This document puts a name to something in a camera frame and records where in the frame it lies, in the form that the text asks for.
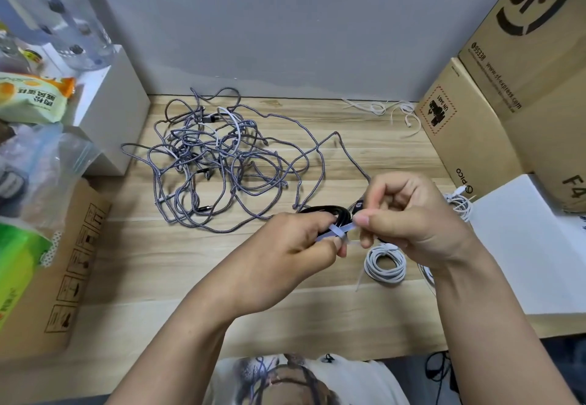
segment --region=tangled braided cable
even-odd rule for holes
[[[236,231],[242,225],[254,219],[268,220],[271,216],[265,214],[278,202],[281,197],[283,189],[288,187],[286,178],[290,175],[297,179],[297,188],[295,194],[295,202],[293,209],[299,212],[301,209],[307,208],[308,201],[314,195],[319,185],[325,177],[325,158],[319,147],[332,137],[337,137],[340,141],[342,150],[352,162],[353,165],[362,173],[365,179],[370,182],[370,177],[360,167],[358,163],[350,156],[342,137],[336,131],[332,132],[322,141],[318,141],[312,133],[304,127],[299,121],[289,118],[285,115],[279,114],[262,114],[258,110],[241,104],[240,93],[234,88],[222,88],[215,95],[209,98],[201,97],[192,88],[191,91],[196,99],[196,108],[194,109],[185,101],[179,98],[172,99],[165,106],[165,118],[157,121],[154,124],[154,130],[159,137],[161,143],[155,146],[145,146],[138,143],[124,143],[121,145],[122,152],[138,161],[150,166],[153,173],[153,192],[155,204],[162,217],[167,223],[179,223],[188,228],[203,228],[214,233],[230,233]],[[217,114],[210,116],[204,113],[204,106],[201,105],[201,100],[210,103],[223,91],[233,91],[236,93],[236,103],[233,106],[226,108],[218,107]],[[187,112],[177,116],[169,116],[169,106],[173,102],[180,102],[185,105]],[[236,112],[236,109],[242,107],[251,110],[262,118],[275,117],[283,120],[288,120],[295,123],[302,128],[315,144],[309,150],[302,150],[299,146],[292,142],[286,142],[274,137],[265,137],[260,133],[259,127],[254,120],[245,119],[241,114]],[[212,127],[209,123],[214,122],[215,117],[223,120],[224,124],[220,127]],[[161,132],[160,124],[165,124],[166,129]],[[270,151],[267,149],[269,142],[276,142],[296,149],[299,156],[295,157],[291,162],[281,157],[277,151]],[[135,152],[128,151],[127,148],[133,147],[136,149],[145,149],[144,157],[137,155]],[[301,174],[309,169],[308,154],[317,152],[322,171],[315,186],[311,189],[309,194],[302,200],[300,191],[303,179]],[[162,154],[169,157],[171,163],[160,167],[153,161],[154,154]],[[299,160],[305,160],[305,164],[301,169],[296,169],[294,165]],[[260,163],[268,164],[270,168],[274,169],[273,175],[266,175],[262,173],[255,160]],[[185,174],[185,182],[179,186],[173,193],[166,194],[163,185],[163,175],[171,169]],[[200,206],[200,196],[196,191],[196,174],[204,174],[205,178],[209,180],[212,173],[217,170],[222,177],[222,191],[216,201],[209,206]],[[245,183],[245,179],[258,179],[258,183]],[[271,189],[276,188],[275,197],[269,202],[266,208],[260,212],[252,212],[248,209],[239,193],[248,194],[251,196],[258,196],[267,193]],[[229,192],[229,198],[224,206],[218,206],[224,198],[226,192]],[[185,205],[185,198],[189,200],[189,206]],[[227,211],[234,201],[242,207],[242,209],[250,216],[241,221],[237,225],[221,230],[215,229],[208,225],[211,219],[225,211]],[[171,212],[169,216],[162,205],[165,205]]]

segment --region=person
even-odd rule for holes
[[[494,258],[431,180],[379,175],[364,207],[353,218],[364,248],[382,238],[431,269],[464,404],[577,403]],[[275,215],[194,286],[107,404],[407,404],[378,362],[289,354],[216,364],[233,320],[271,308],[345,256],[340,238],[315,242],[334,220],[325,212]]]

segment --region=forearm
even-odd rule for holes
[[[110,396],[108,405],[200,404],[230,324],[196,286]]]
[[[484,248],[434,278],[465,404],[577,403]]]

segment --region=gray wall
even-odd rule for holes
[[[496,0],[92,0],[149,93],[418,100]]]

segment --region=hand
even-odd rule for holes
[[[362,247],[372,246],[376,235],[432,269],[482,249],[472,228],[446,203],[436,185],[410,172],[375,177],[366,190],[364,209],[353,221],[362,228]]]
[[[280,213],[221,261],[195,289],[223,308],[224,320],[267,310],[309,276],[346,256],[338,237],[315,242],[336,220],[327,212]]]

